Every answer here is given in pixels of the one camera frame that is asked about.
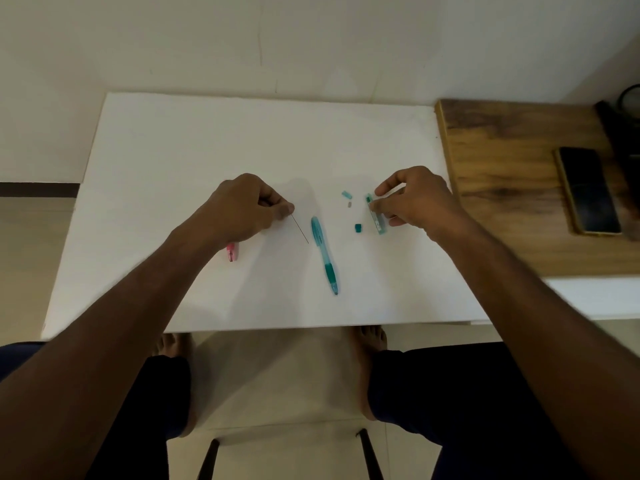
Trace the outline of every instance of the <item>forearm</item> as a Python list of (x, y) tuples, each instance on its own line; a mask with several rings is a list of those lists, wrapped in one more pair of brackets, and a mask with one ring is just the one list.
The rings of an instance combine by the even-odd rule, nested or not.
[(172, 233), (0, 383), (0, 477), (83, 477), (140, 367), (215, 252)]
[(475, 223), (438, 242), (565, 443), (599, 477), (637, 476), (640, 360)]

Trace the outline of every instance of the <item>chair leg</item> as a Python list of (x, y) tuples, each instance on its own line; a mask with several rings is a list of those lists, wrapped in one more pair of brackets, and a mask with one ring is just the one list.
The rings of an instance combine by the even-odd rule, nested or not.
[(216, 457), (218, 456), (218, 447), (220, 441), (217, 438), (213, 439), (209, 445), (209, 450), (204, 457), (200, 473), (198, 474), (198, 480), (211, 480), (213, 478), (213, 467), (216, 466)]
[(364, 451), (364, 461), (367, 463), (369, 480), (384, 480), (378, 459), (376, 458), (376, 452), (373, 451), (367, 430), (364, 428), (361, 429), (356, 436), (359, 436), (360, 441), (362, 441), (362, 450)]

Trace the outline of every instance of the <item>person's left hand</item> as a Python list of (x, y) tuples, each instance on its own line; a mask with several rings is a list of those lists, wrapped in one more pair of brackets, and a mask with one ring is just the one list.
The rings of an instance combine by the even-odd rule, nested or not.
[(244, 173), (222, 182), (211, 197), (179, 229), (188, 239), (211, 245), (214, 250), (249, 239), (274, 220), (291, 215), (294, 206), (260, 177)]

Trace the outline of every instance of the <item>smartphone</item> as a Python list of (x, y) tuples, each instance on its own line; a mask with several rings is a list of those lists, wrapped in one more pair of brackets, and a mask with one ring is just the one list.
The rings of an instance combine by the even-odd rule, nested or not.
[(556, 161), (576, 231), (620, 234), (620, 221), (596, 151), (563, 146), (556, 150)]

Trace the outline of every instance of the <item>white table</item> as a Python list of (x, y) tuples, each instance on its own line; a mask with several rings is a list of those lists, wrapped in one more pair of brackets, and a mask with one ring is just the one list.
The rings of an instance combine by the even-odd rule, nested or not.
[[(420, 230), (383, 236), (363, 195), (424, 164), (447, 178), (431, 107), (109, 94), (78, 193), (42, 336), (63, 330), (225, 178), (263, 177), (295, 217), (219, 253), (168, 331), (483, 322), (455, 266)], [(340, 195), (354, 195), (352, 208)], [(308, 222), (321, 218), (340, 284), (328, 288)], [(353, 224), (363, 224), (362, 234)], [(640, 278), (548, 280), (595, 319), (640, 315)]]

